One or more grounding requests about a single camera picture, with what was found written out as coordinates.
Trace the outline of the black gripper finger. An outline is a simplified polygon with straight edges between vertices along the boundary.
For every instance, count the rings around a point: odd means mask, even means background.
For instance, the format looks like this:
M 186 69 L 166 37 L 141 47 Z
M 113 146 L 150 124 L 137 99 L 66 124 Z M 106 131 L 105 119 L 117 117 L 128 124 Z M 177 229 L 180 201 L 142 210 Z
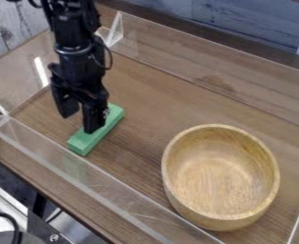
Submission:
M 57 84 L 50 85 L 50 90 L 60 115 L 64 118 L 70 117 L 80 110 L 77 99 L 70 95 L 69 90 Z
M 105 125 L 108 111 L 106 100 L 94 100 L 82 104 L 82 124 L 86 134 L 92 134 Z

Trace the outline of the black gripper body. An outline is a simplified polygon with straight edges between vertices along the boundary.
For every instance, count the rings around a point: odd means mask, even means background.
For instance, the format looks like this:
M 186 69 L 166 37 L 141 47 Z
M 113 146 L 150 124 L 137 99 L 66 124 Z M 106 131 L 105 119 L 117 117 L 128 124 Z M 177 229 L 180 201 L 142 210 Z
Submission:
M 76 46 L 54 44 L 58 62 L 48 65 L 50 85 L 68 89 L 78 106 L 94 100 L 108 101 L 102 78 L 110 67 L 105 64 L 105 51 L 102 41 L 86 41 Z

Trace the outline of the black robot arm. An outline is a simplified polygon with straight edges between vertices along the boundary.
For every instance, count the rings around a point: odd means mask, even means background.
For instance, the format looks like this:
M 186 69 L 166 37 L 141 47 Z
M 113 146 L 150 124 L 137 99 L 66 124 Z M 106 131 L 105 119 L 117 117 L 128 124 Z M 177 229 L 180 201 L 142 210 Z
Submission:
M 60 115 L 70 117 L 82 111 L 84 132 L 92 134 L 104 125 L 109 92 L 102 84 L 105 51 L 102 39 L 94 34 L 100 28 L 100 14 L 94 0 L 27 0 L 42 9 L 54 35 L 58 63 L 50 63 L 50 90 Z

